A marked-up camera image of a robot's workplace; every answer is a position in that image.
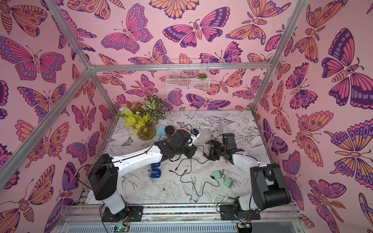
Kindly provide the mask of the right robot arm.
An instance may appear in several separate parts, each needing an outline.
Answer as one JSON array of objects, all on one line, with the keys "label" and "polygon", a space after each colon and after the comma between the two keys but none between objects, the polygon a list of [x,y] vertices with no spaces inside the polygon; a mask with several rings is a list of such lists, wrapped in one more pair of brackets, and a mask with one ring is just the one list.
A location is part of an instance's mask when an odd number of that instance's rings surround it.
[{"label": "right robot arm", "polygon": [[268,208],[290,204],[291,195],[285,178],[278,164],[264,164],[250,156],[243,149],[237,148],[232,133],[222,134],[222,142],[211,139],[208,160],[225,159],[250,174],[251,193],[236,197],[233,207],[236,214],[259,213]]}]

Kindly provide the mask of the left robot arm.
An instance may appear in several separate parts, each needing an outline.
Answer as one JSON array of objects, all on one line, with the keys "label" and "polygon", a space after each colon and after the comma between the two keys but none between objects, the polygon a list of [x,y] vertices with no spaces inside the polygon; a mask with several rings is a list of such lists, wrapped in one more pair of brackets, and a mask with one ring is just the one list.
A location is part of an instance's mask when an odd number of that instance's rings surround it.
[{"label": "left robot arm", "polygon": [[176,155],[192,158],[197,150],[194,143],[200,137],[198,130],[177,130],[173,136],[159,140],[150,147],[123,156],[103,154],[92,165],[88,174],[94,197],[102,201],[113,215],[126,215],[127,205],[117,190],[118,178],[138,168],[173,159]]}]

